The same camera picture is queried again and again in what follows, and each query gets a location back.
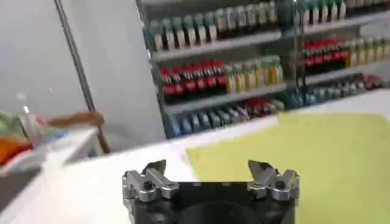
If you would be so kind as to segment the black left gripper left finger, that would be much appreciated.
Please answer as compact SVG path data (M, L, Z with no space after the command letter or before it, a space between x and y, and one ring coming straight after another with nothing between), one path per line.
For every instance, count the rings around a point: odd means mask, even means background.
M141 171L128 170L122 176L122 198L129 203L136 198L143 203L155 201L159 197L171 199L180 189L178 182L164 176L166 160L154 161Z

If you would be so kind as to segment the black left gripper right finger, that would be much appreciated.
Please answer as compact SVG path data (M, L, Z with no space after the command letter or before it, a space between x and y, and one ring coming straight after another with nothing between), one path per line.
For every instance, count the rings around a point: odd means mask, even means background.
M253 180L248 182L247 190L255 194L255 198L268 196L276 201L297 201L300 196L300 176L295 170L286 169L280 173L278 169L266 162L248 160L247 165Z

